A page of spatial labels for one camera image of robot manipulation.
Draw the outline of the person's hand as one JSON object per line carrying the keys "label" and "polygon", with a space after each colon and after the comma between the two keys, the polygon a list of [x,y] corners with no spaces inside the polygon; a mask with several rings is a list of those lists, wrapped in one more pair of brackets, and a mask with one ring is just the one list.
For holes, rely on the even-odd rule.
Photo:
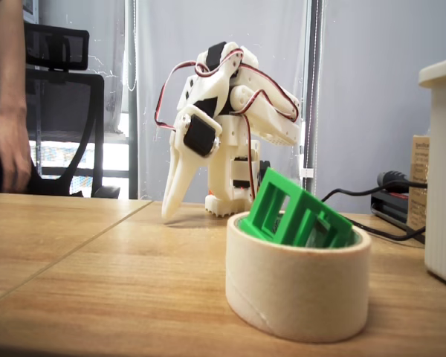
{"label": "person's hand", "polygon": [[31,157],[26,114],[26,106],[0,108],[1,185],[7,193],[22,192],[30,179]]}

